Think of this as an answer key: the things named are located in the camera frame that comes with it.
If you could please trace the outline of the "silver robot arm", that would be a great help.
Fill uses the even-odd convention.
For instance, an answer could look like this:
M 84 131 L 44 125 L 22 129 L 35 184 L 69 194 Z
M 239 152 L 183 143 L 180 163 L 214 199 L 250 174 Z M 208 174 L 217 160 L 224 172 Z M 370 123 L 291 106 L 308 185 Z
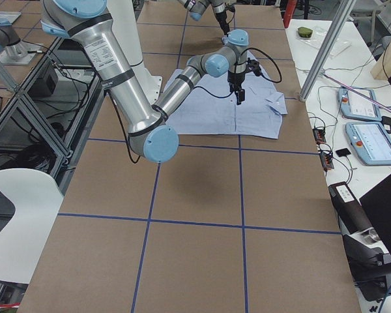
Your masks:
M 216 52 L 192 57 L 159 96 L 160 77 L 143 64 L 136 16 L 131 1 L 43 1 L 42 29 L 78 42 L 97 71 L 102 87 L 128 122 L 128 144 L 135 154 L 155 163 L 170 160 L 179 137 L 166 125 L 200 79 L 228 75 L 230 91 L 242 102 L 242 83 L 250 61 L 248 33 L 229 32 Z
M 230 32 L 228 23 L 226 22 L 227 13 L 226 5 L 222 0 L 178 0 L 178 2 L 190 13 L 190 17 L 199 21 L 205 11 L 210 7 L 214 13 L 217 22 L 220 25 L 224 35 L 227 36 Z

